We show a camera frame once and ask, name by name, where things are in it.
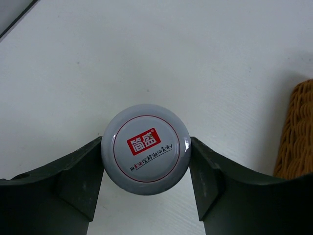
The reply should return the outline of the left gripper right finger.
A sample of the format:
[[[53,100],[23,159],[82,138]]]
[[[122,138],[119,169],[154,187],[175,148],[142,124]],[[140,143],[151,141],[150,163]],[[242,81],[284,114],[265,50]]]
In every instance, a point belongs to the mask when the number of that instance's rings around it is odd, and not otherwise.
[[[191,139],[190,174],[208,235],[310,235],[313,176],[284,180],[242,166]]]

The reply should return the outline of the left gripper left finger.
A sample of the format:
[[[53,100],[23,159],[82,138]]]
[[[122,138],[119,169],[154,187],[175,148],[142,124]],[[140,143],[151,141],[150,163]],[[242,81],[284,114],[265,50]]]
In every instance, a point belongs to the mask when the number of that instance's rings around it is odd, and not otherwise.
[[[85,235],[93,221],[104,166],[101,138],[0,181],[2,235]]]

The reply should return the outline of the grey-lidded glass jar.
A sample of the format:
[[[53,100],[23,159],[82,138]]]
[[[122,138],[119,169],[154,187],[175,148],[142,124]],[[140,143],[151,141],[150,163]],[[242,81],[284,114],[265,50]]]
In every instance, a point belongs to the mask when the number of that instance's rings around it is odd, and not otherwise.
[[[182,120],[153,104],[131,106],[108,124],[101,140],[106,173],[121,189],[155,195],[175,186],[191,159],[191,138]]]

